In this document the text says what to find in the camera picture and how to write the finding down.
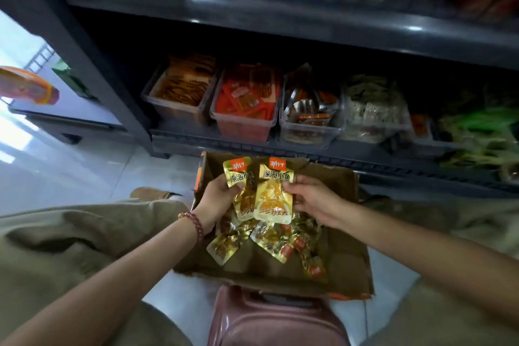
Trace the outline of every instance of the person's right hand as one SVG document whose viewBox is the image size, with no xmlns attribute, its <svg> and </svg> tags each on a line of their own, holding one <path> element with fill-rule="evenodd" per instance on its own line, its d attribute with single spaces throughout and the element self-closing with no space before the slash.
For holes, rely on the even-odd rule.
<svg viewBox="0 0 519 346">
<path fill-rule="evenodd" d="M 294 194 L 295 211 L 307 212 L 328 227 L 341 227 L 346 201 L 320 180 L 297 174 L 294 183 L 284 182 L 283 188 Z"/>
</svg>

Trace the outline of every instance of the hand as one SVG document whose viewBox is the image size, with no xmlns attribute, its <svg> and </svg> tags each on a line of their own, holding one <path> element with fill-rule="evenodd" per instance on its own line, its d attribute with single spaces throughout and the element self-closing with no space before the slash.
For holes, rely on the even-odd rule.
<svg viewBox="0 0 519 346">
<path fill-rule="evenodd" d="M 295 211 L 307 212 L 328 227 L 341 227 L 346 201 L 320 180 L 297 174 L 294 183 L 284 182 L 283 188 L 294 194 Z"/>
<path fill-rule="evenodd" d="M 217 179 L 208 183 L 204 196 L 192 212 L 200 219 L 202 227 L 204 227 L 204 234 L 208 234 L 213 229 L 217 220 L 227 212 L 232 200 L 242 189 L 242 183 L 229 188 L 225 174 L 221 174 Z"/>
</svg>

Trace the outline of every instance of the person's left hand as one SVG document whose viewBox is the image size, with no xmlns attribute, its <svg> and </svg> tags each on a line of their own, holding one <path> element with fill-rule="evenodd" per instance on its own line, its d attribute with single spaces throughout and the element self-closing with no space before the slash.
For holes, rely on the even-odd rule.
<svg viewBox="0 0 519 346">
<path fill-rule="evenodd" d="M 225 174 L 208 183 L 204 196 L 192 211 L 200 219 L 204 234 L 208 234 L 213 229 L 217 220 L 227 212 L 232 200 L 242 189 L 242 183 L 229 188 Z"/>
</svg>

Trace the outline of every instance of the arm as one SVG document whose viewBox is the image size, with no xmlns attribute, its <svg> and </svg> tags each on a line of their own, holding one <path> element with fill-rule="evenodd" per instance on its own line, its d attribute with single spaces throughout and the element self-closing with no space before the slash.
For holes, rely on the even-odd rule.
<svg viewBox="0 0 519 346">
<path fill-rule="evenodd" d="M 466 239 L 412 225 L 339 198 L 302 175 L 286 185 L 314 215 L 447 290 L 519 326 L 519 261 Z"/>
<path fill-rule="evenodd" d="M 229 208 L 241 186 L 212 181 L 193 210 L 205 233 Z M 195 245 L 195 225 L 181 218 L 56 300 L 23 324 L 1 346 L 99 345 L 123 323 L 142 298 Z"/>
</svg>

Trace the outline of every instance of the pink plastic stool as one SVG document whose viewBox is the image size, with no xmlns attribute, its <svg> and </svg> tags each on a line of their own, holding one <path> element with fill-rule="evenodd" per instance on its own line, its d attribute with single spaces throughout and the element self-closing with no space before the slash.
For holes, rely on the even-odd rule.
<svg viewBox="0 0 519 346">
<path fill-rule="evenodd" d="M 218 290 L 208 346 L 350 346 L 341 321 L 320 299 Z"/>
</svg>

